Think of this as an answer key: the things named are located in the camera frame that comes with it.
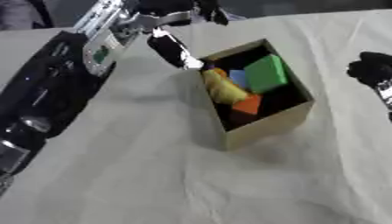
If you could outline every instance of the white tablecloth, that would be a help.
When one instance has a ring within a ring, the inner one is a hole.
[[[231,153],[196,77],[140,38],[1,198],[0,223],[392,223],[392,124],[346,75],[361,51],[392,54],[391,21],[376,10],[173,29],[197,56],[267,38],[316,98],[304,125]],[[56,32],[0,33],[0,82]]]

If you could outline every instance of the cardboard box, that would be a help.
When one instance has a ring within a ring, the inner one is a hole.
[[[262,39],[218,52],[206,57],[205,60],[214,61],[219,68],[242,69],[269,53],[279,55],[270,42]],[[230,127],[225,118],[226,112],[229,110],[222,109],[224,106],[212,101],[201,80],[201,75],[199,76],[202,83],[200,89],[204,92],[203,95],[208,98],[206,101],[208,102],[209,110],[216,121],[217,130],[221,133],[226,150],[232,151],[241,148],[262,137],[283,134],[293,130],[306,119],[314,103],[313,97],[287,66],[284,58],[282,60],[286,75],[290,80],[290,86],[278,88],[271,93],[265,94],[262,101],[262,104],[264,103],[265,105],[262,106],[266,108],[265,110],[262,108],[263,112],[259,120],[240,127]]]

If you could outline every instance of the black fabric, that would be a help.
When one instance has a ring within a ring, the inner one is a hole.
[[[213,21],[219,25],[228,25],[228,18],[221,10],[218,0],[196,0],[196,3],[200,7],[200,15],[206,21]]]
[[[138,10],[142,14],[166,16],[176,11],[191,11],[193,0],[141,0]]]
[[[43,0],[27,0],[38,12],[41,16],[42,21],[44,22],[44,28],[53,28],[54,22],[49,14],[49,11],[46,8],[46,5]]]

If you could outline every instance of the orange cube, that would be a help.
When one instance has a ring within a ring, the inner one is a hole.
[[[252,94],[245,101],[239,101],[233,105],[233,110],[256,116],[261,102],[262,97],[259,94]]]

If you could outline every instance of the green block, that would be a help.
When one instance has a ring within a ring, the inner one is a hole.
[[[274,54],[245,67],[245,75],[254,94],[262,94],[288,83],[283,63]]]

